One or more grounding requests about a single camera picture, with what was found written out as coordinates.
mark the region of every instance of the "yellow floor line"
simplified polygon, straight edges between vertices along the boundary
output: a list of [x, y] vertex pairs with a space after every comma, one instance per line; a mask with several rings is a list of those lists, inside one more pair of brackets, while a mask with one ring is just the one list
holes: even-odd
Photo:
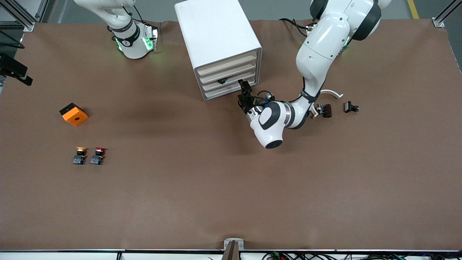
[[411, 9], [412, 18], [419, 19], [419, 14], [415, 8], [414, 0], [407, 0], [407, 4], [409, 5], [409, 9]]

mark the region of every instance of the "orange cube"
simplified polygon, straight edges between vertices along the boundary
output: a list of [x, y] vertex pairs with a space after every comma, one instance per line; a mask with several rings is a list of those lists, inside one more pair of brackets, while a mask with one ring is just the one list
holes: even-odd
[[59, 113], [66, 122], [73, 126], [78, 126], [88, 119], [87, 114], [74, 103], [70, 103], [68, 106], [61, 109]]

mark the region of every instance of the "table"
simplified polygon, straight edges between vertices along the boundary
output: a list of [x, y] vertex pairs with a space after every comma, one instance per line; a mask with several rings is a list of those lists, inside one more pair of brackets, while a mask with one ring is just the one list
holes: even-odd
[[[302, 87], [304, 37], [252, 21], [261, 83], [277, 99]], [[0, 249], [222, 247], [459, 249], [462, 76], [445, 30], [383, 20], [333, 63], [332, 118], [260, 146], [237, 94], [202, 100], [178, 23], [159, 52], [129, 60], [104, 24], [37, 24], [16, 59], [33, 86], [0, 96]], [[359, 105], [345, 114], [343, 103]], [[74, 102], [79, 127], [59, 110]], [[107, 148], [101, 166], [75, 147]]]

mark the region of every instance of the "white clip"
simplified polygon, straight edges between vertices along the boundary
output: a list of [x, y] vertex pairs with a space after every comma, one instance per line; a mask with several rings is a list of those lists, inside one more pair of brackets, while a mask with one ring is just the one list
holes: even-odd
[[[320, 95], [321, 94], [329, 94], [329, 95], [333, 96], [336, 99], [340, 99], [341, 97], [343, 97], [343, 94], [338, 94], [337, 92], [335, 92], [333, 90], [330, 90], [330, 89], [323, 89], [323, 90], [321, 90], [321, 92], [319, 94]], [[314, 104], [311, 106], [310, 111], [311, 111], [311, 113], [313, 113], [313, 116], [311, 117], [312, 119], [315, 119], [317, 116], [319, 116], [319, 113], [317, 112]]]

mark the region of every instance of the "green led light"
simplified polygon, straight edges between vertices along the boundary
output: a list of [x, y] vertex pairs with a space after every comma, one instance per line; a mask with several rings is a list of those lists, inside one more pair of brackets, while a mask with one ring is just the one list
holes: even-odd
[[345, 44], [344, 44], [343, 46], [347, 46], [348, 43], [349, 43], [349, 41], [350, 41], [350, 37], [348, 36], [348, 37], [346, 38]]
[[152, 41], [150, 39], [143, 38], [143, 42], [145, 43], [147, 50], [152, 50]]
[[119, 41], [117, 40], [117, 38], [115, 39], [115, 42], [116, 42], [117, 45], [119, 46], [119, 50], [122, 51], [122, 47], [120, 47], [120, 43], [119, 43]]

